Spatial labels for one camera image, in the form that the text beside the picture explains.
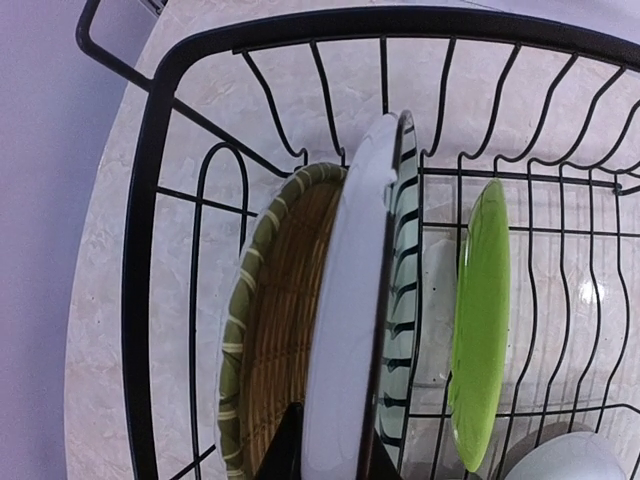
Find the black wire dish rack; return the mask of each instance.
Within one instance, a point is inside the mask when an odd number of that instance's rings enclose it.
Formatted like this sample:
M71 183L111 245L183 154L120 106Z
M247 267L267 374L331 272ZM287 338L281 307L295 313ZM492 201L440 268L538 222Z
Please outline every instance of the black wire dish rack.
M237 215L241 248L248 224L257 216L249 208L247 166L257 166L273 179L284 179L309 161L327 160L327 151L316 155L318 149L296 149L290 143L271 84L255 60L263 51L286 55L292 48L306 49L319 80L317 93L326 114L330 148L336 162L348 165L354 152L341 143L339 124L349 119L344 119L341 103L332 98L335 86L321 53L329 45L339 48L346 42L365 42L367 48L375 49L370 67L378 72L373 82L378 114L391 107L398 112L409 107L416 124L421 117L425 119L427 130L419 135L419 140L429 144L420 159L425 249L442 239L455 242L459 249L468 210L482 186L496 176L505 184L512 222L512 283L517 289L512 292L501 409L481 474L502 478L513 466L511 452L518 446L539 445L553 434L549 426L554 426L562 433L583 427L603 433L629 477L636 477L640 410L633 403L640 331L633 316L635 299L640 298L635 273L640 228L633 202L634 194L640 192L640 173L636 173L640 161L634 157L632 124L640 100L629 99L634 92L640 98L636 76L640 47L580 28L482 10L351 8L273 17L198 33L174 46L154 77L148 78L91 39L99 3L87 1L78 24L78 44L87 55L149 93L133 163L122 283L125 408L137 478L159 476L149 364L156 201L169 196L193 205L188 319L193 458L171 478L195 475L200 479L202 462L216 449L215 445L201 448L197 421L195 303L203 211L218 209ZM407 39L435 42L442 53L436 56L439 63L396 65L397 52L414 48L407 47ZM284 166L254 150L251 138L232 135L176 98L181 79L194 64L216 55L244 62L257 80L270 112L269 118L260 120L275 127L291 157ZM422 84L416 77L421 68L438 78L439 87ZM467 83L458 80L462 77ZM588 82L579 81L587 77ZM412 88L421 85L433 105L395 105L398 81ZM474 96L486 101L475 102ZM202 162L195 194L161 185L172 111L219 140ZM482 134L477 135L471 124L482 125ZM453 130L450 138L445 125ZM518 129L526 133L513 135ZM600 148L602 152L598 149L601 144L607 145ZM221 151L230 152L240 167L239 206L204 195L207 176L215 175L214 156ZM416 340L416 345L427 342L427 348L419 352L427 359L433 353L430 349L438 348L429 346L430 340L424 338L434 334L429 328L425 318L423 338L418 331ZM413 359L409 364L415 370L420 362ZM412 378L416 377L413 393L409 399L399 399L411 405L405 420L407 438L387 439L399 445L403 475L409 478L469 476L455 462L447 408L451 377L446 365L440 370L433 376L412 372ZM411 448L405 448L409 442Z

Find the lime green dish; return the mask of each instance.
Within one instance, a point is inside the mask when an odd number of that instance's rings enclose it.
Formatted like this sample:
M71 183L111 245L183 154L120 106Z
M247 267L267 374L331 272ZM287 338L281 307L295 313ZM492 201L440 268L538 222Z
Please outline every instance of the lime green dish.
M456 448L470 472L482 463L500 401L509 277L507 206L502 183L493 179L471 212L458 267L449 406Z

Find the wall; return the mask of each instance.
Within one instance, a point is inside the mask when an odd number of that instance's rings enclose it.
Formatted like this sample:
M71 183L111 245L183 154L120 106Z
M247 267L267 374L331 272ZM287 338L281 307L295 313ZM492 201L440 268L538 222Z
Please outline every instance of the wall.
M83 4L0 2L0 478L66 478L69 298L125 87L75 45ZM94 37L135 62L153 24L137 0L103 0Z

